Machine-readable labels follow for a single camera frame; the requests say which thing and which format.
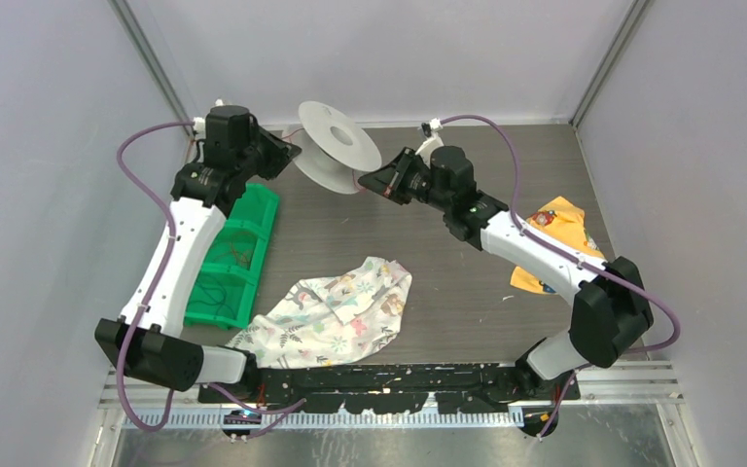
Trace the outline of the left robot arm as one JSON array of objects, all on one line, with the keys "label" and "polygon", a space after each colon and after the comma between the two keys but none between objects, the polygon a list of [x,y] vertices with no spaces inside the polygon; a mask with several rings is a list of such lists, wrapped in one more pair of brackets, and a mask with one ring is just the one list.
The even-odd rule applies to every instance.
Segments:
[{"label": "left robot arm", "polygon": [[237,403],[260,387],[248,353],[184,341],[180,335],[202,261],[254,177],[271,180],[300,147],[262,128],[245,107],[218,103],[189,126],[201,158],[175,175],[170,199],[148,190],[165,228],[139,285],[116,319],[99,320],[94,337],[121,377],[175,391],[222,383]]}]

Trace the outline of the grey plastic spool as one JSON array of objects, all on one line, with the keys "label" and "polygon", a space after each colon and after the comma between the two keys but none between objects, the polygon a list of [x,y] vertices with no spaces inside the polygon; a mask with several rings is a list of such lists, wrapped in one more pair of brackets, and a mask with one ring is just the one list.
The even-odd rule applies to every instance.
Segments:
[{"label": "grey plastic spool", "polygon": [[362,191],[358,178],[382,167],[382,156],[370,136],[338,109],[305,101],[300,122],[288,126],[282,138],[302,148],[293,164],[312,182],[340,195]]}]

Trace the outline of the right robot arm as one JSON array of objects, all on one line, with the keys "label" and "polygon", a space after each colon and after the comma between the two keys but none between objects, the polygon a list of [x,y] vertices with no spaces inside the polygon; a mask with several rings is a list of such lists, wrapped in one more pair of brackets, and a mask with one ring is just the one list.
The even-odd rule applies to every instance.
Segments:
[{"label": "right robot arm", "polygon": [[537,342],[516,362],[517,389],[529,399],[543,398],[556,378],[585,364],[612,366],[654,323],[631,261],[607,262],[534,229],[478,188],[473,165],[458,147],[442,146],[428,161],[406,148],[358,182],[397,204],[416,200],[440,210],[458,240],[532,273],[571,307],[568,329]]}]

